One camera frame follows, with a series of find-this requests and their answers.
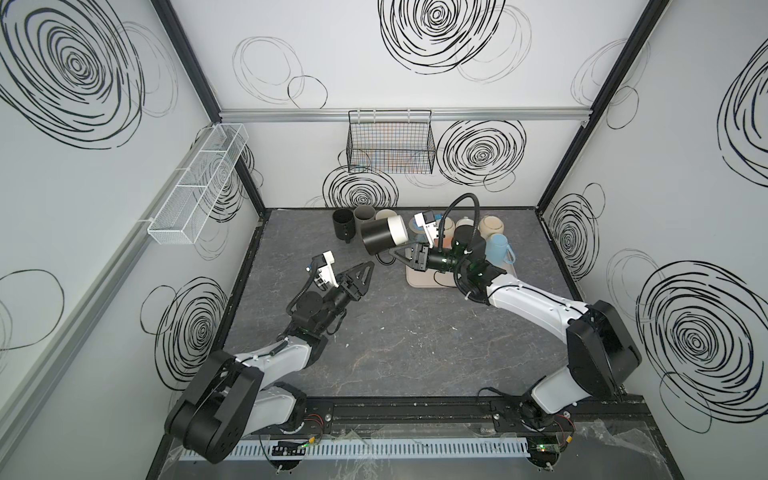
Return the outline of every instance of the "blue mug handle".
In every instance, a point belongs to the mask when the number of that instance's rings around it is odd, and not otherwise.
[[[515,252],[512,251],[512,247],[509,246],[509,243],[507,243],[507,251],[509,252],[510,255],[512,255],[512,261],[510,262],[509,260],[507,260],[506,255],[504,255],[504,261],[506,263],[509,263],[510,265],[514,265],[515,261],[517,261],[518,258],[515,256]]]

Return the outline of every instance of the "black mug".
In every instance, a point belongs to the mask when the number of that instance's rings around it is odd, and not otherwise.
[[[336,238],[349,243],[355,236],[355,215],[349,208],[341,208],[333,212],[333,229]]]

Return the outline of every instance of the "blue mug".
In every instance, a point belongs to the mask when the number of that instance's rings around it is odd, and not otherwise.
[[[507,258],[507,253],[512,257],[511,261]],[[501,233],[494,233],[485,241],[485,259],[498,268],[504,268],[504,263],[512,265],[517,260],[515,252],[509,246],[509,240]]]

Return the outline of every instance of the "gray floor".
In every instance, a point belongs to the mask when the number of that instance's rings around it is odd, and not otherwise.
[[[397,210],[409,219],[415,212]],[[331,211],[275,210],[264,230],[224,349],[241,353],[274,341],[285,306],[306,280],[313,255],[332,250],[334,270],[374,260],[356,237],[333,233]],[[500,217],[521,280],[561,296],[568,288],[532,210],[484,210]],[[454,220],[471,212],[451,214]],[[565,345],[510,312],[465,301],[454,289],[416,289],[405,266],[376,264],[368,294],[349,305],[323,356],[284,381],[310,396],[464,396],[483,386],[522,394],[565,365]]]

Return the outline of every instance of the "white wire basket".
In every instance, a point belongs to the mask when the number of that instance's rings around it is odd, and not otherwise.
[[[212,128],[147,233],[163,245],[197,242],[247,141],[243,124],[218,124]]]

